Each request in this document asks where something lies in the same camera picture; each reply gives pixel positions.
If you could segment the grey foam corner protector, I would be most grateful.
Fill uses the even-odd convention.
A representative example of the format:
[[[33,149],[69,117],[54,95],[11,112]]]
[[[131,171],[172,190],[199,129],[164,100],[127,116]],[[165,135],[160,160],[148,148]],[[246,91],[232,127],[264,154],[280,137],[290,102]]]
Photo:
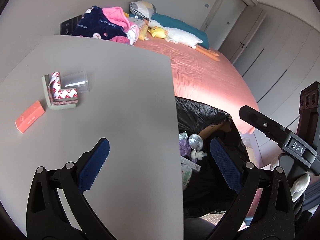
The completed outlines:
[[[63,88],[59,72],[41,77],[44,96],[49,109],[63,110],[75,108],[78,104],[78,91],[75,87]]]

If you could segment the clear plastic cup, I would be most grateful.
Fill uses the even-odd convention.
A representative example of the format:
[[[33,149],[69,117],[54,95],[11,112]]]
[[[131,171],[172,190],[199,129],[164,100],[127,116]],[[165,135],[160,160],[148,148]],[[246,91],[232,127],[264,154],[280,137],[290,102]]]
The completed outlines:
[[[69,74],[61,78],[62,87],[75,88],[78,93],[89,92],[88,78],[85,71]]]

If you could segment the teal pillow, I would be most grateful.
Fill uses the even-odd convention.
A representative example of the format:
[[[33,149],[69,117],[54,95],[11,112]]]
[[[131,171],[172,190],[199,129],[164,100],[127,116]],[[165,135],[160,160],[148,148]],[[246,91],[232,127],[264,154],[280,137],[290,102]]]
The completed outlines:
[[[167,15],[162,15],[155,13],[152,15],[152,20],[157,21],[160,25],[163,27],[168,27],[168,28],[177,28],[181,29],[183,31],[189,32],[195,36],[197,36],[199,39],[201,39],[203,42],[200,43],[200,46],[203,48],[209,49],[209,41],[208,41],[208,36],[205,32],[186,24],[185,22],[172,18]]]

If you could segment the white carton box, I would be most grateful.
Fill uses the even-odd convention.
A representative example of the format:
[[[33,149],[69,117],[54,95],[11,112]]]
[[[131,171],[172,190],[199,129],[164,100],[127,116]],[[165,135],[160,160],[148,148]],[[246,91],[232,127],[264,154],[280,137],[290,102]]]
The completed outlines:
[[[195,172],[199,172],[201,169],[200,165],[193,163],[192,161],[183,156],[180,156],[180,160],[182,164],[189,166]]]

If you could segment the orange pink small box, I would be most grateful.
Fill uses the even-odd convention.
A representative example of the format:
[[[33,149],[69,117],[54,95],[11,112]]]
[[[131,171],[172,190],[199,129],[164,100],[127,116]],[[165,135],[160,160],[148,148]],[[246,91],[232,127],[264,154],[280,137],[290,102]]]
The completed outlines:
[[[15,120],[17,130],[23,134],[44,113],[45,110],[39,100],[35,101]]]

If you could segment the pink bed sheet mattress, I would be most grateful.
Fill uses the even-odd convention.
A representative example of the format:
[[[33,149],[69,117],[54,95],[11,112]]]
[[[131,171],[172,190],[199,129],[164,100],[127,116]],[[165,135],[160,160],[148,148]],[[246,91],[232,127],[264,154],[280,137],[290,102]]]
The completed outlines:
[[[175,95],[205,103],[231,115],[242,134],[255,128],[239,117],[240,108],[248,105],[258,110],[257,102],[244,79],[223,55],[219,61],[183,44],[159,38],[137,41],[136,47],[170,58]]]

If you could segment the checkered grey pillow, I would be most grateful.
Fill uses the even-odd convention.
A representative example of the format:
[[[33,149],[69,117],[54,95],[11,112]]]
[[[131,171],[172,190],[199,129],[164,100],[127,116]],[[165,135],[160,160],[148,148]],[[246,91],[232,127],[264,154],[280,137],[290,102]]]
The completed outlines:
[[[129,9],[133,15],[146,20],[150,20],[156,13],[156,7],[146,1],[131,2]]]

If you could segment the white AD drink bottle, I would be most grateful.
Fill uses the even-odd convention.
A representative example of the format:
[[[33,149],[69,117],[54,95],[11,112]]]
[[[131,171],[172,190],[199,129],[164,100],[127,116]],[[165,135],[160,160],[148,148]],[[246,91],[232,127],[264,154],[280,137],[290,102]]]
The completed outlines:
[[[181,164],[181,174],[182,174],[182,189],[185,190],[192,175],[192,169],[188,165]]]

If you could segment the navy pink blanket pile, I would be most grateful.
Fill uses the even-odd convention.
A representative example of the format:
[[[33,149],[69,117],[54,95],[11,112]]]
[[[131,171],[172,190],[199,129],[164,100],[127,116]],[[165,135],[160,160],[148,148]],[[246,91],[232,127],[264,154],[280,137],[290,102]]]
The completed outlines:
[[[95,5],[86,10],[72,35],[132,46],[137,42],[139,32],[139,27],[128,20],[121,7],[101,8]]]

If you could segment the white goose plush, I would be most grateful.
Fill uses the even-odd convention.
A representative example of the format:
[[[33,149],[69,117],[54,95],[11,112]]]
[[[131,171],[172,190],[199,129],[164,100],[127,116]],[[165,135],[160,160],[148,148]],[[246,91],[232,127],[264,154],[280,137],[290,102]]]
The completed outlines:
[[[208,50],[206,48],[203,48],[199,44],[202,43],[203,41],[199,39],[197,36],[183,31],[181,29],[177,28],[168,28],[168,27],[163,27],[161,26],[157,21],[155,20],[149,20],[148,21],[148,28],[153,28],[153,27],[161,27],[165,29],[168,34],[167,37],[164,39],[167,42],[172,42],[174,44],[183,44],[186,45],[190,48],[195,49],[196,51],[200,52],[201,54],[206,55],[207,57],[211,58],[214,61],[219,62],[220,61],[220,55],[212,50]]]

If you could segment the silver printed snack wrapper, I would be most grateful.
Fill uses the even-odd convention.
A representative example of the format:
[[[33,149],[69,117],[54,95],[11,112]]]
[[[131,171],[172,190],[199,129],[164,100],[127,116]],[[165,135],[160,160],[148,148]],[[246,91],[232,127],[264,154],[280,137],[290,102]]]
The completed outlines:
[[[186,132],[186,131],[180,133],[180,134],[178,135],[178,137],[179,137],[179,141],[181,141],[181,140],[188,140],[188,135],[187,135],[187,132]]]

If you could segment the round foil tray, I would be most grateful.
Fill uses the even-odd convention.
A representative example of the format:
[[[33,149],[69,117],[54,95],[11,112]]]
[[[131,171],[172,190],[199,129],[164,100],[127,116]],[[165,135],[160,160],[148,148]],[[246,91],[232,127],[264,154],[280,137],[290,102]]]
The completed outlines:
[[[188,143],[193,150],[200,151],[203,148],[203,140],[198,134],[190,135]]]

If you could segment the purple knotted plastic bag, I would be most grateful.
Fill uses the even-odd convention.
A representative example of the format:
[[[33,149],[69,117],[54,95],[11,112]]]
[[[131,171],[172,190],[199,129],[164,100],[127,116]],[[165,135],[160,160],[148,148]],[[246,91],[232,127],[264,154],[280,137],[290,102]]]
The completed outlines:
[[[189,156],[191,153],[191,147],[187,139],[180,139],[179,140],[179,148],[180,148],[180,155],[185,157]]]

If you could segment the black wall switch panel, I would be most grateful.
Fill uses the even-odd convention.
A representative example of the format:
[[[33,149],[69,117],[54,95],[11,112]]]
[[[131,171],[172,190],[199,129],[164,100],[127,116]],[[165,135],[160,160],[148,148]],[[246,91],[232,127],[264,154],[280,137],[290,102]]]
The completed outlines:
[[[81,18],[82,15],[78,15],[66,20],[65,22],[60,23],[60,35],[72,35]]]

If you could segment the black lined trash bin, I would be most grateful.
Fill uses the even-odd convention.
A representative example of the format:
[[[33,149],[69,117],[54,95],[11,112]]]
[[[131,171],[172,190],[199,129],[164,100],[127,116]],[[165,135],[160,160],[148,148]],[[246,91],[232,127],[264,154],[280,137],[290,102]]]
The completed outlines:
[[[242,160],[249,161],[240,133],[231,115],[223,110],[182,97],[176,97],[175,101],[180,133],[198,134],[208,126],[227,126],[226,129],[216,129],[203,139],[202,150],[207,155],[197,162],[200,171],[192,174],[183,191],[184,217],[197,218],[208,213],[224,213],[237,197],[237,192],[227,185],[210,153],[210,142],[219,138],[228,150],[238,153]]]

